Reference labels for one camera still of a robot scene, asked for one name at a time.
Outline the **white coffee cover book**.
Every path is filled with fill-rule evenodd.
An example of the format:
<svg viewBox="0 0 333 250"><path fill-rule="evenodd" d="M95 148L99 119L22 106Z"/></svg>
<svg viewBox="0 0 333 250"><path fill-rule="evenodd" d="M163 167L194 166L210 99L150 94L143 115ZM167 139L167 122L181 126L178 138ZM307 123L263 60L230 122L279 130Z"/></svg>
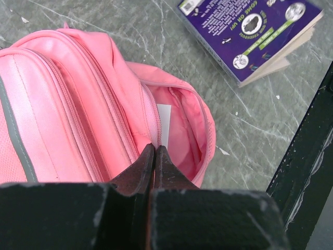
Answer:
<svg viewBox="0 0 333 250"><path fill-rule="evenodd" d="M157 107L161 121L161 144L165 147L168 147L171 122L171 105L158 104Z"/></svg>

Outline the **pink student backpack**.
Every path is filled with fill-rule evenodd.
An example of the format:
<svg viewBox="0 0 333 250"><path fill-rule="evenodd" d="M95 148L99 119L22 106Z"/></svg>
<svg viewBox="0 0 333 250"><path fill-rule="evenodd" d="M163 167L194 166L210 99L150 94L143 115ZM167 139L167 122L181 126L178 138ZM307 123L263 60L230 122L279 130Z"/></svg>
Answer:
<svg viewBox="0 0 333 250"><path fill-rule="evenodd" d="M125 61L112 38L64 27L1 49L1 183L107 182L161 144L201 186L215 152L209 108L187 82Z"/></svg>

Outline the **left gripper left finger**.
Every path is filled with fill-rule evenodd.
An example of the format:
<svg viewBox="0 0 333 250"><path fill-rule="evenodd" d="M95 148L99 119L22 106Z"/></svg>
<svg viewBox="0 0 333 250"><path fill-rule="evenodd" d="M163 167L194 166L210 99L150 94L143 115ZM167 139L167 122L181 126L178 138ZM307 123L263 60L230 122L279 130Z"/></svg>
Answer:
<svg viewBox="0 0 333 250"><path fill-rule="evenodd" d="M148 144L106 183L1 185L1 249L144 249L154 164Z"/></svg>

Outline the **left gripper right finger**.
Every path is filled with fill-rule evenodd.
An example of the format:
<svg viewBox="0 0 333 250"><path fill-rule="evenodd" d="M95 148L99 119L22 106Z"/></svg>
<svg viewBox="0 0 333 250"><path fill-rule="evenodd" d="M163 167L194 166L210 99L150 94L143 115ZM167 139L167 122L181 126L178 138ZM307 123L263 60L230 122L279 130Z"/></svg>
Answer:
<svg viewBox="0 0 333 250"><path fill-rule="evenodd" d="M203 190L156 152L149 198L150 249L290 249L279 209L265 192Z"/></svg>

